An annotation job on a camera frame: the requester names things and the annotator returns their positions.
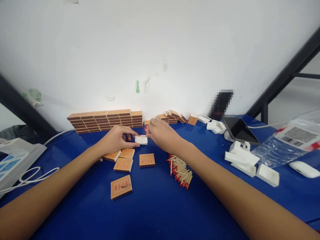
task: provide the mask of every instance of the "white plastic part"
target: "white plastic part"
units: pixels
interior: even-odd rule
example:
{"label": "white plastic part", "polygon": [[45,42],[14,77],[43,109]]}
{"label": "white plastic part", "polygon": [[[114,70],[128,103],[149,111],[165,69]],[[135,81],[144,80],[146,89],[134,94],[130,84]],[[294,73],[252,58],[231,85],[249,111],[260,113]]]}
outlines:
{"label": "white plastic part", "polygon": [[270,184],[272,187],[279,186],[279,173],[264,164],[260,164],[256,176],[266,183]]}
{"label": "white plastic part", "polygon": [[148,144],[148,138],[146,135],[135,136],[134,140],[136,143],[139,143],[140,145]]}
{"label": "white plastic part", "polygon": [[307,178],[316,178],[320,176],[320,172],[317,169],[301,161],[291,162],[289,163],[289,166]]}
{"label": "white plastic part", "polygon": [[198,120],[204,124],[207,124],[208,122],[210,122],[210,118],[208,118],[207,116],[201,115],[198,116]]}
{"label": "white plastic part", "polygon": [[217,126],[221,129],[220,134],[224,134],[224,132],[227,130],[226,126],[223,124],[223,122],[217,121]]}
{"label": "white plastic part", "polygon": [[241,172],[244,172],[250,177],[254,177],[256,175],[257,169],[255,166],[252,166],[251,164],[248,164],[246,167],[244,167],[235,163],[231,163],[231,166],[234,166],[235,168],[239,169]]}
{"label": "white plastic part", "polygon": [[257,156],[253,155],[251,152],[248,152],[247,150],[244,150],[241,147],[241,143],[239,141],[235,141],[229,149],[230,153],[236,154],[238,156],[244,157],[247,162],[254,166],[256,163],[260,160]]}
{"label": "white plastic part", "polygon": [[251,145],[250,145],[249,142],[244,142],[244,143],[243,143],[242,148],[243,148],[244,150],[246,150],[247,152],[250,152],[250,147],[251,147]]}
{"label": "white plastic part", "polygon": [[244,157],[229,152],[225,152],[224,160],[236,163],[244,167],[248,165],[248,162]]}
{"label": "white plastic part", "polygon": [[230,137],[230,134],[228,131],[225,131],[223,135],[224,135],[225,140],[230,141],[230,142],[235,142],[235,140]]}
{"label": "white plastic part", "polygon": [[208,122],[210,122],[212,120],[211,118],[207,117],[206,115],[200,115],[199,117],[202,117],[201,120],[200,119],[199,120],[205,124],[207,124]]}
{"label": "white plastic part", "polygon": [[208,122],[207,123],[207,130],[214,130],[217,127],[217,123],[216,122]]}
{"label": "white plastic part", "polygon": [[35,148],[35,145],[21,139],[15,138],[7,144],[0,145],[0,152],[17,157],[23,154],[29,154]]}
{"label": "white plastic part", "polygon": [[229,152],[236,154],[236,150],[241,149],[241,143],[239,141],[235,141],[231,144]]}
{"label": "white plastic part", "polygon": [[211,131],[214,132],[215,134],[220,134],[221,129],[217,126],[215,129],[212,129]]}

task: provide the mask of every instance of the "blue tabletop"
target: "blue tabletop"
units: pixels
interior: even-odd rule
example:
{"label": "blue tabletop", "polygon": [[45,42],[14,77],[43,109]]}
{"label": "blue tabletop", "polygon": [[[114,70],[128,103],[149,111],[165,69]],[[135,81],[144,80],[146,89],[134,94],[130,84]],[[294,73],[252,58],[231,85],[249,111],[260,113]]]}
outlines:
{"label": "blue tabletop", "polygon": [[[249,126],[261,122],[242,116]],[[320,217],[320,178],[309,179],[288,165],[275,168],[280,185],[271,187],[257,177],[251,178],[224,160],[231,142],[214,134],[197,122],[171,125],[184,139],[192,142],[210,159],[263,192],[304,222]],[[145,134],[143,128],[135,128]],[[263,142],[276,130],[271,127],[253,129]],[[63,167],[95,144],[105,132],[78,135],[67,132],[52,140],[48,149],[33,164],[42,168],[41,175],[55,167]],[[139,167],[139,155],[154,153],[156,166]],[[318,150],[299,160],[320,170]],[[110,182],[127,173],[115,172],[114,163],[95,163],[61,201],[32,239],[248,239],[228,211],[210,189],[194,173],[189,190],[170,177],[165,160],[168,154],[151,139],[136,148],[130,173],[133,192],[114,201],[110,199]],[[0,207],[19,196],[33,184],[18,188],[0,200]]]}

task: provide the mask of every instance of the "person's right hand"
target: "person's right hand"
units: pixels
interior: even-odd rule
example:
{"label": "person's right hand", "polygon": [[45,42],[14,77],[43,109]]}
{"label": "person's right hand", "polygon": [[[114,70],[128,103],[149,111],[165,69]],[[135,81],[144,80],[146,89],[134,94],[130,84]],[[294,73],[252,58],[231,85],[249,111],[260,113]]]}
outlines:
{"label": "person's right hand", "polygon": [[150,124],[147,127],[147,137],[151,138],[162,150],[174,155],[186,142],[160,117],[150,120]]}

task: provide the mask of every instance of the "white cable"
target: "white cable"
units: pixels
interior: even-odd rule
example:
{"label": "white cable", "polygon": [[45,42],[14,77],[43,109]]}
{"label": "white cable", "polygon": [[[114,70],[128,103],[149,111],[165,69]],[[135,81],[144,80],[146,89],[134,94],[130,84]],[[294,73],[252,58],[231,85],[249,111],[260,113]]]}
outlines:
{"label": "white cable", "polygon": [[[34,170],[34,169],[38,169],[34,174],[32,174],[30,177],[28,177],[27,179],[23,180],[22,177],[29,171],[31,170]],[[0,191],[0,194],[6,194],[8,192],[11,192],[13,189],[16,189],[18,187],[22,187],[22,186],[26,186],[30,183],[35,183],[35,182],[40,182],[48,177],[50,177],[52,174],[56,173],[60,168],[59,167],[56,167],[54,169],[51,169],[49,172],[43,174],[42,176],[38,177],[37,179],[35,180],[31,180],[31,181],[28,181],[30,178],[32,178],[34,175],[36,175],[39,171],[40,171],[41,167],[34,167],[34,168],[31,168],[29,169],[28,171],[26,171],[24,174],[21,175],[21,177],[19,178],[19,181],[20,183],[17,185],[17,186],[13,186],[13,187],[10,187],[10,188],[7,188],[7,189],[3,189]]]}
{"label": "white cable", "polygon": [[264,125],[264,126],[259,126],[259,127],[249,127],[248,126],[248,128],[264,128],[264,127],[269,127],[269,126],[278,125],[278,124],[287,123],[287,122],[289,122],[289,121],[280,122],[280,123],[274,123],[274,124],[269,124],[269,125]]}
{"label": "white cable", "polygon": [[50,142],[52,139],[54,139],[54,138],[56,138],[56,137],[60,136],[61,134],[65,133],[65,132],[73,131],[73,130],[75,130],[75,129],[65,130],[65,131],[63,131],[63,132],[61,132],[61,133],[58,133],[57,135],[54,135],[52,138],[50,138],[48,141],[46,141],[46,142],[45,142],[44,146],[45,146],[45,145],[47,145],[47,144],[48,144],[48,142]]}

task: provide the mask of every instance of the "pile of matches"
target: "pile of matches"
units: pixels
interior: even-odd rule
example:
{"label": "pile of matches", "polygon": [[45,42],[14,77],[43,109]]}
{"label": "pile of matches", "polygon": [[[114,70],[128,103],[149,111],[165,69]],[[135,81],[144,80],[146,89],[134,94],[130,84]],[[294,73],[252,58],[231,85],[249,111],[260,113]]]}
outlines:
{"label": "pile of matches", "polygon": [[170,165],[170,176],[175,176],[175,180],[180,183],[180,186],[189,189],[192,179],[192,171],[187,169],[187,164],[175,155],[169,154],[167,159]]}

